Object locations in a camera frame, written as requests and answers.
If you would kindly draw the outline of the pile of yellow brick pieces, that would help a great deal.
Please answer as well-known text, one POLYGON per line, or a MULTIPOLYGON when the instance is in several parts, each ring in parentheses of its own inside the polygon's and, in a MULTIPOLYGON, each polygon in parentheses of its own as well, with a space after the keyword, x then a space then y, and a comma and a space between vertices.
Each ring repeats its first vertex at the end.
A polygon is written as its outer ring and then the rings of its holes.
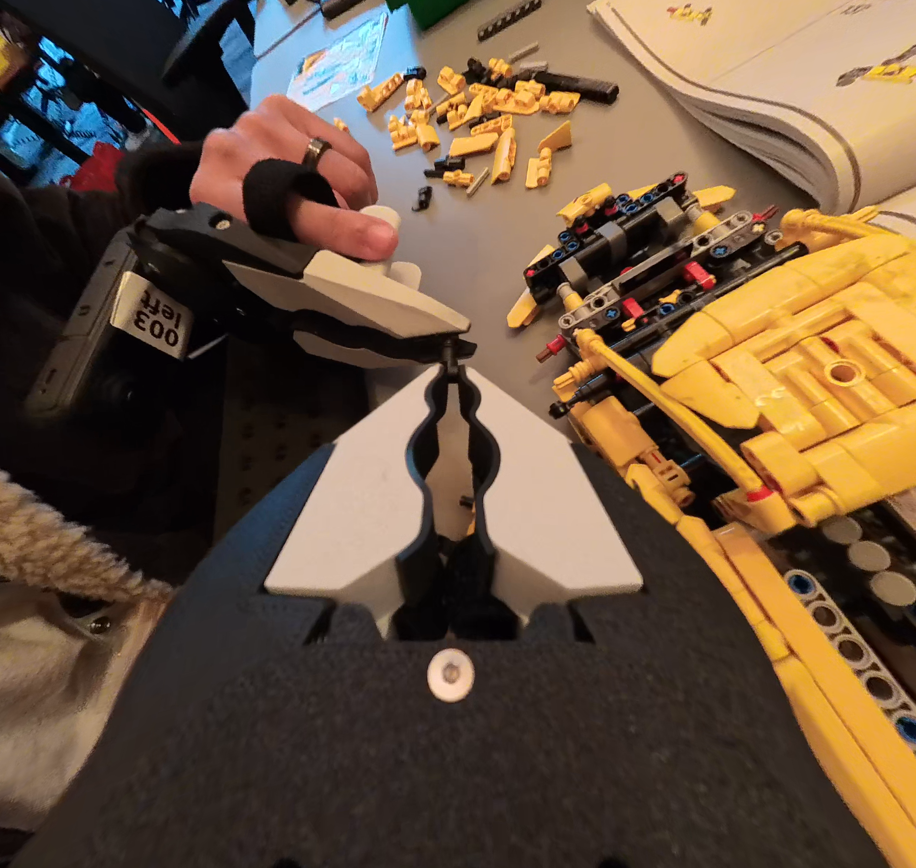
MULTIPOLYGON (((518 64, 515 59, 494 57, 481 62, 504 76, 519 74, 526 67, 547 70, 544 64, 518 64)), ((448 66, 441 68, 437 83, 444 96, 438 101, 430 95, 422 67, 396 72, 376 85, 368 84, 357 93, 356 100, 372 114, 403 91, 403 113, 391 114, 387 121, 392 150, 418 147, 431 152, 441 146, 439 128, 447 129, 454 136, 450 148, 424 175, 463 189, 472 197, 486 181, 496 185, 511 178, 518 154, 518 118, 567 116, 583 98, 578 93, 547 93, 544 85, 534 82, 520 82, 515 89, 468 84, 462 73, 448 66)))

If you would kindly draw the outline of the printed sticker sheet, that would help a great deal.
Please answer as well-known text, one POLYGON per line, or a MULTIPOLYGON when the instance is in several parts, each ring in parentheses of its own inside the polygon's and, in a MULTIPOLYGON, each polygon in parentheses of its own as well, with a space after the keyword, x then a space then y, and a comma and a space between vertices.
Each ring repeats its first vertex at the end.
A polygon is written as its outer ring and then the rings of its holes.
POLYGON ((287 97, 318 111, 362 91, 375 76, 387 21, 387 12, 382 12, 306 56, 292 75, 287 97))

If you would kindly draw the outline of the yellow toy brick car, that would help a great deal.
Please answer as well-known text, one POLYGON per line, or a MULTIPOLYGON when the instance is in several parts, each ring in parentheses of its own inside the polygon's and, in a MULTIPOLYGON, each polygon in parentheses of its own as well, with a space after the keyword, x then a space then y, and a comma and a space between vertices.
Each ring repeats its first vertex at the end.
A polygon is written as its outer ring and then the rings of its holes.
POLYGON ((888 866, 914 866, 914 239, 601 184, 507 316, 563 307, 555 418, 714 571, 888 866))

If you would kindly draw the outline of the open instruction booklet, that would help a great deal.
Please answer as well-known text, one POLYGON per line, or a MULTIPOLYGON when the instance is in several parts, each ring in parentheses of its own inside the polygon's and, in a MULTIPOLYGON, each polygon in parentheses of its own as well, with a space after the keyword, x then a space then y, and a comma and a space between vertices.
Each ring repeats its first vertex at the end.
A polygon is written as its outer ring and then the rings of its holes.
POLYGON ((915 0, 594 0, 694 118, 826 213, 914 237, 915 0))

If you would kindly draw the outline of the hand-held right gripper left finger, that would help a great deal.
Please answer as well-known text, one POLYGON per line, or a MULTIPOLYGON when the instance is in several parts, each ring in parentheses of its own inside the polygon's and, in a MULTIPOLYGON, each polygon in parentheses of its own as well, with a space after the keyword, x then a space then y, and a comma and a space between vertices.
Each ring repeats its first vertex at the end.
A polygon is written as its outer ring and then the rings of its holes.
POLYGON ((266 577, 269 594, 361 605, 388 635, 406 601, 396 556, 420 535, 425 502, 406 450, 440 370, 421 372, 333 442, 266 577))

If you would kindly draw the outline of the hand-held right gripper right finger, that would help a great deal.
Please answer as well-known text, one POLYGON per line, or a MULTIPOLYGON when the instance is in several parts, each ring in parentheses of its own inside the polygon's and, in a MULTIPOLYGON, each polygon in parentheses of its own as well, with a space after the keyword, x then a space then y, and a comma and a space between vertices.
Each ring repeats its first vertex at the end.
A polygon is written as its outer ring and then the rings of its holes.
POLYGON ((512 640, 545 605, 638 592, 644 578, 569 439, 464 367, 474 530, 455 551, 455 635, 512 640))

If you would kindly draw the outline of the long black brick beam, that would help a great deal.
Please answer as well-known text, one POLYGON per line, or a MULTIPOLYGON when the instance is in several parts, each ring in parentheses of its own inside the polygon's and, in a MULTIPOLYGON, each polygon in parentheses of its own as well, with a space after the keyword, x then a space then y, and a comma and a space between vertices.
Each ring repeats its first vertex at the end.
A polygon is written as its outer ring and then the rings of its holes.
POLYGON ((497 89, 515 89, 520 82, 534 82, 544 85, 547 93, 578 93, 581 98, 606 106, 613 105, 619 95, 618 85, 610 81, 543 69, 536 70, 533 67, 522 68, 519 74, 497 75, 493 68, 475 58, 468 60, 467 69, 462 75, 468 84, 486 84, 497 89))

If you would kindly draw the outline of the small black perforated beam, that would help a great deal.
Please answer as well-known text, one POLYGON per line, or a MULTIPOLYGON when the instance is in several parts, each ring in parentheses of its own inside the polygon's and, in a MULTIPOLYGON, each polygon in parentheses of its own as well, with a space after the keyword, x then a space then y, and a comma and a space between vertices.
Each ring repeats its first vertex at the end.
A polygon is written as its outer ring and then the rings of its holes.
POLYGON ((498 15, 491 17, 478 26, 476 40, 478 42, 489 40, 538 11, 542 4, 543 0, 521 0, 508 9, 502 10, 498 15))

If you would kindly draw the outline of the black studded mat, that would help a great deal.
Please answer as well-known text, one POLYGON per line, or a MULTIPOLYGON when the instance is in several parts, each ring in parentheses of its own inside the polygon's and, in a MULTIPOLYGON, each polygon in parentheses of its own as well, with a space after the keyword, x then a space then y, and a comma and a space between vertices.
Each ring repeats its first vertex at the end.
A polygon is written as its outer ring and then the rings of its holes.
POLYGON ((212 541, 369 408, 362 370, 234 341, 227 354, 212 541))

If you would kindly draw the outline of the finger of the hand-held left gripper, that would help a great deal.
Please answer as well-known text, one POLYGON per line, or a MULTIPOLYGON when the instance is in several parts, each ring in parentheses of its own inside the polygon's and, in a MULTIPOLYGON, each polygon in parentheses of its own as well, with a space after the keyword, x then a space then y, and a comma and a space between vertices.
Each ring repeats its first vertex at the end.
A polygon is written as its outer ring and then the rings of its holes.
POLYGON ((227 270, 247 290, 288 312, 313 311, 349 325, 409 338, 464 334, 471 322, 436 299, 392 278, 392 265, 374 270, 333 251, 318 251, 299 277, 228 261, 227 270))
POLYGON ((459 341, 459 333, 397 337, 372 328, 316 332, 295 324, 294 341, 314 357, 377 370, 437 364, 445 347, 459 341))

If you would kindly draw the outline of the black office chair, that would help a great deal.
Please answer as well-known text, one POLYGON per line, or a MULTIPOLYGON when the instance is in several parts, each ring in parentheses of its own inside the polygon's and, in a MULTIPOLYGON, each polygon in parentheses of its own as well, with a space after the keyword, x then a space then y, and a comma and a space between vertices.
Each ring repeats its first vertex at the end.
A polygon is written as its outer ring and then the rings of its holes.
POLYGON ((223 63, 229 25, 252 14, 254 0, 214 0, 186 27, 155 0, 1 0, 144 109, 179 141, 230 127, 245 98, 223 63))

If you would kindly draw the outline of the dark sherpa-lined jacket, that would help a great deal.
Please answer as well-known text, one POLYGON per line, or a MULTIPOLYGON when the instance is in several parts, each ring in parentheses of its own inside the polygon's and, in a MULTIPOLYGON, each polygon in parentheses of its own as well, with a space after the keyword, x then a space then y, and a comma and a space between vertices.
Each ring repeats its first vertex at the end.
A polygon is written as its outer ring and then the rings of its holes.
POLYGON ((40 828, 175 590, 1 474, 1 826, 40 828))

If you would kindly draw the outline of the grey desk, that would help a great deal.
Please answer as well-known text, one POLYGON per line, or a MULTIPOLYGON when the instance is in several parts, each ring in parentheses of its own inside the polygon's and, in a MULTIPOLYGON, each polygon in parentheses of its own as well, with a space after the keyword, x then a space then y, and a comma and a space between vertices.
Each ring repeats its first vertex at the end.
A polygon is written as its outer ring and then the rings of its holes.
MULTIPOLYGON (((562 202, 593 182, 609 180, 614 189, 638 186, 676 168, 686 169, 699 187, 736 187, 734 209, 775 204, 784 211, 809 207, 812 198, 677 105, 586 12, 591 0, 543 0, 534 15, 479 46, 473 28, 513 1, 472 0, 429 30, 421 30, 406 8, 394 11, 378 73, 386 77, 414 63, 428 69, 459 65, 474 49, 507 52, 538 42, 551 66, 617 82, 618 100, 610 107, 578 107, 572 148, 556 157, 552 180, 539 192, 523 188, 523 163, 529 147, 558 120, 521 119, 519 160, 510 182, 485 183, 486 190, 473 198, 439 187, 429 211, 404 212, 396 257, 421 267, 423 291, 472 320, 471 339, 478 343, 473 367, 566 436, 569 423, 549 420, 545 409, 553 398, 552 378, 568 360, 540 366, 533 358, 555 327, 556 310, 549 309, 548 319, 526 332, 509 330, 505 320, 522 289, 522 265, 559 230, 555 211, 562 202)), ((838 769, 867 828, 902 833, 900 844, 891 842, 891 865, 914 866, 914 755, 884 726, 866 691, 852 688, 852 677, 841 677, 838 690, 826 690, 826 679, 848 667, 840 665, 838 652, 827 652, 826 639, 814 640, 814 622, 790 589, 777 576, 764 576, 764 550, 751 547, 759 536, 745 529, 741 535, 736 524, 726 525, 724 540, 716 543, 716 570, 738 580, 741 602, 759 603, 756 590, 762 587, 765 617, 754 627, 773 642, 773 654, 781 655, 776 675, 807 738, 822 763, 838 769)))

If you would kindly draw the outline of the person's left hand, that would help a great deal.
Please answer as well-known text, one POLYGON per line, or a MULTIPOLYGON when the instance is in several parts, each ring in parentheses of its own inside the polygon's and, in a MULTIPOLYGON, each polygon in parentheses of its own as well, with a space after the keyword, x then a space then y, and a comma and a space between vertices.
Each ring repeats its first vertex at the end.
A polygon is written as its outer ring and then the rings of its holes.
POLYGON ((317 138, 331 146, 318 170, 333 188, 337 207, 295 193, 282 197, 282 213, 295 237, 361 261, 388 260, 398 244, 397 231, 364 213, 378 200, 368 151, 351 135, 284 95, 270 95, 231 128, 215 129, 207 136, 189 185, 189 200, 247 220, 243 181, 252 166, 267 159, 301 164, 317 138))

